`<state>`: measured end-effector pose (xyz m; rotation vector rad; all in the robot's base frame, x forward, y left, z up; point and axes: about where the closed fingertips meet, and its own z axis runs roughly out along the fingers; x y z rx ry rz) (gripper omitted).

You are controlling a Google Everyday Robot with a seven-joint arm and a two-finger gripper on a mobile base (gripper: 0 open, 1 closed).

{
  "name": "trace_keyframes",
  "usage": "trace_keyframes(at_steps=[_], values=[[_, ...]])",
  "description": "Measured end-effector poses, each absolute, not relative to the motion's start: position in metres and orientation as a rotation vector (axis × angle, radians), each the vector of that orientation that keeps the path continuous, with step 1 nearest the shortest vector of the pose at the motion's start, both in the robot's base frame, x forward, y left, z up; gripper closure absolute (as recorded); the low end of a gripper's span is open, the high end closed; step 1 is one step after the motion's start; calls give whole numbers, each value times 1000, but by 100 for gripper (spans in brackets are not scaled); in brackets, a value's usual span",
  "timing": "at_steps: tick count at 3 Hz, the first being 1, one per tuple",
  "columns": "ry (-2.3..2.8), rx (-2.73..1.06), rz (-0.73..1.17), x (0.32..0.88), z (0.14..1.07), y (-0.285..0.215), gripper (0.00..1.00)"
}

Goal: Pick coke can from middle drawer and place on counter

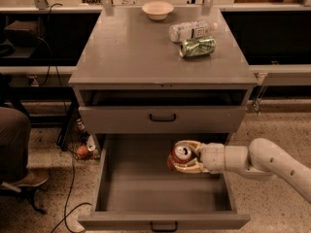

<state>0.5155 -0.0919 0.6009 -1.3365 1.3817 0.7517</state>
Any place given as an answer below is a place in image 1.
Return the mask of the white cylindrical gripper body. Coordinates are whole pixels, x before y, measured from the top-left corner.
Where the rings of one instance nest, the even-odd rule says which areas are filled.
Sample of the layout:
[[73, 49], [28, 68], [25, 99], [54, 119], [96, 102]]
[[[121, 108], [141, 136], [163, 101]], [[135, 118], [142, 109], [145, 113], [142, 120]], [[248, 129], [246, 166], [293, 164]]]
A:
[[248, 148], [211, 143], [201, 149], [200, 160], [210, 173], [243, 174], [249, 167]]

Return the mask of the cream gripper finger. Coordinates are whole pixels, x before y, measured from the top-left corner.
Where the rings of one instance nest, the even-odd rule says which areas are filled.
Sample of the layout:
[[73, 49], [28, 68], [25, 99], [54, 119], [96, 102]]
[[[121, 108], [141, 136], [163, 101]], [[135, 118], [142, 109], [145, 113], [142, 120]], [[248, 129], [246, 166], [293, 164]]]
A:
[[202, 143], [193, 140], [179, 141], [175, 144], [175, 146], [188, 146], [190, 147], [191, 151], [194, 152], [196, 155], [199, 155], [203, 148]]
[[171, 161], [172, 166], [176, 171], [188, 174], [198, 174], [198, 173], [208, 173], [209, 170], [200, 162], [197, 158], [187, 162], [178, 163], [176, 161]]

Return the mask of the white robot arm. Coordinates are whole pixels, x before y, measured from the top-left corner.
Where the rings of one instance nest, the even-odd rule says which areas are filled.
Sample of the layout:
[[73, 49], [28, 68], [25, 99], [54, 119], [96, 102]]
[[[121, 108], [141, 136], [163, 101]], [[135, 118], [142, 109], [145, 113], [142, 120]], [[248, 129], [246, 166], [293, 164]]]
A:
[[311, 203], [311, 169], [263, 138], [247, 147], [183, 140], [175, 144], [167, 165], [171, 170], [190, 174], [232, 172], [257, 181], [278, 177]]

